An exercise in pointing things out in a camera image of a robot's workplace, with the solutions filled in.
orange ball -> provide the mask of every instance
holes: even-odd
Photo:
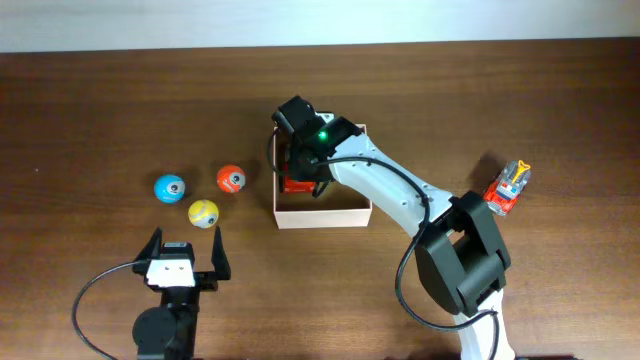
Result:
[[[218,186],[224,192],[238,192],[244,187],[245,182],[244,171],[238,166],[225,165],[218,171]]]

white wall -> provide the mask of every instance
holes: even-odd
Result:
[[[0,52],[640,35],[640,0],[0,0]]]

toy ball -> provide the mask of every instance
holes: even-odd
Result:
[[[218,186],[224,192],[238,192],[245,182],[244,171],[235,165],[225,165],[218,171]]]
[[[185,184],[180,177],[175,175],[161,176],[153,187],[158,200],[172,204],[184,196]]]
[[[189,207],[189,221],[197,227],[206,229],[218,221],[220,212],[213,201],[198,200]]]

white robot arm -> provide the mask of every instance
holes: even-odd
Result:
[[[300,97],[278,110],[273,120],[291,141],[289,169],[294,179],[334,180],[351,187],[371,199],[414,238],[420,280],[427,292],[454,315],[456,324],[472,323],[461,330],[434,326],[459,330],[461,358],[484,360],[493,355],[493,359],[514,359],[502,318],[504,270],[510,259],[482,198],[468,193],[458,199],[428,184],[387,157],[355,125],[331,113],[316,113]],[[453,231],[465,233],[455,245],[448,238]],[[401,291],[399,299],[414,316],[401,298]],[[492,316],[470,321],[487,311]],[[417,315],[414,317],[430,325]]]

red and yellow toy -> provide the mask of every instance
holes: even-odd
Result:
[[[518,202],[529,177],[530,165],[522,160],[509,163],[484,193],[484,201],[489,205],[489,209],[500,216],[507,215]]]
[[[284,164],[284,172],[289,171],[289,165]],[[296,181],[289,175],[280,177],[280,192],[284,194],[297,194],[297,193],[313,193],[316,183],[313,181]]]

